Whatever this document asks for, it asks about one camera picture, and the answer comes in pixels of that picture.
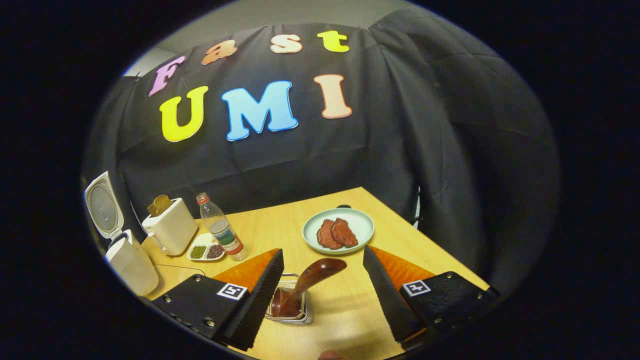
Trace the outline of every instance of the plate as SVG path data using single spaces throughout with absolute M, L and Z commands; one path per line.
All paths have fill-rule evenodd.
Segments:
M 318 244 L 316 234 L 322 226 L 324 220 L 329 219 L 335 221 L 336 218 L 341 218 L 349 223 L 349 228 L 356 236 L 358 245 L 354 247 L 341 247 L 337 250 L 332 250 Z M 364 245 L 366 245 L 369 240 L 371 240 L 373 231 L 373 220 L 371 220 L 371 218 L 367 214 L 351 208 L 336 208 L 325 210 L 310 217 L 302 227 L 302 237 L 305 239 L 307 245 L 309 245 L 315 251 L 329 255 L 343 255 L 362 249 Z
M 202 257 L 200 259 L 191 257 L 191 251 L 196 246 L 204 246 L 204 247 L 206 247 L 206 249 L 204 249 L 204 254 L 202 254 Z M 209 252 L 209 249 L 212 246 L 221 246 L 221 245 L 218 243 L 217 240 L 215 240 L 213 238 L 213 234 L 211 234 L 211 233 L 202 234 L 202 235 L 198 236 L 197 238 L 195 238 L 193 240 L 193 244 L 191 244 L 191 246 L 189 247 L 189 251 L 187 252 L 187 258 L 189 260 L 193 260 L 193 261 L 214 261 L 214 260 L 221 259 L 225 255 L 224 250 L 222 252 L 222 255 L 218 256 L 217 258 L 207 259 L 207 253 Z

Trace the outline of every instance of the blue letter m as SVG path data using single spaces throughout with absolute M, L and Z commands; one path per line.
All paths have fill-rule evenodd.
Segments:
M 264 89 L 260 102 L 256 102 L 244 88 L 229 90 L 222 94 L 222 99 L 229 106 L 231 130 L 227 134 L 227 140 L 232 142 L 249 136 L 249 129 L 242 121 L 243 116 L 258 134 L 264 128 L 267 112 L 271 113 L 271 121 L 267 125 L 270 131 L 293 129 L 298 126 L 298 120 L 291 115 L 289 106 L 290 87 L 290 81 L 274 81 Z

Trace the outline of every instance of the table surface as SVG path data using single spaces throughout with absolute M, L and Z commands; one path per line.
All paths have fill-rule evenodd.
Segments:
M 328 257 L 305 243 L 303 225 L 313 215 L 341 204 L 349 204 L 373 219 L 375 231 L 368 245 L 391 252 L 434 274 L 454 271 L 483 290 L 489 288 L 480 277 L 363 188 L 228 214 L 227 218 L 243 241 L 248 251 L 247 258 L 278 247 L 283 249 L 284 272 L 300 274 L 314 261 Z M 207 232 L 199 219 L 196 222 L 199 228 L 193 238 Z M 238 264 L 229 256 L 211 262 L 192 261 L 186 256 L 188 248 L 182 255 L 166 256 L 150 238 L 142 243 L 142 247 L 155 265 L 199 269 L 208 277 Z M 369 274 L 362 265 L 363 254 L 364 249 L 360 249 L 338 256 L 347 263 L 347 268 L 309 289 L 314 309 L 313 323 L 287 325 L 265 319 L 253 348 L 246 352 L 233 349 L 265 360 L 315 360 L 324 350 L 336 350 L 352 359 L 372 360 L 386 359 L 403 352 L 393 339 Z M 163 280 L 148 295 L 150 299 L 170 290 L 186 278 L 189 271 L 195 271 L 170 266 L 157 268 L 163 268 Z

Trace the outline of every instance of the wooden spoon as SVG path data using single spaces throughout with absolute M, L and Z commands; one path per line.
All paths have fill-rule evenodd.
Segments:
M 300 299 L 311 286 L 331 277 L 347 267 L 343 260 L 324 258 L 309 265 L 302 272 L 293 290 L 277 288 L 273 294 L 271 315 L 280 318 L 292 318 L 300 314 Z

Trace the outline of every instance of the meat slice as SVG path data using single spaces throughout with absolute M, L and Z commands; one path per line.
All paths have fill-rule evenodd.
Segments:
M 328 247 L 329 249 L 332 249 L 332 250 L 337 250 L 342 247 L 342 244 L 337 243 L 333 239 L 333 236 L 331 236 L 332 225 L 333 225 L 333 221 L 329 219 L 325 219 L 320 229 L 318 229 L 318 232 L 316 233 L 316 237 L 318 239 L 318 244 L 322 245 L 323 247 Z
M 335 223 L 331 226 L 331 236 L 333 239 L 346 247 L 354 247 L 358 245 L 358 239 L 351 232 L 349 223 L 341 218 L 335 219 Z

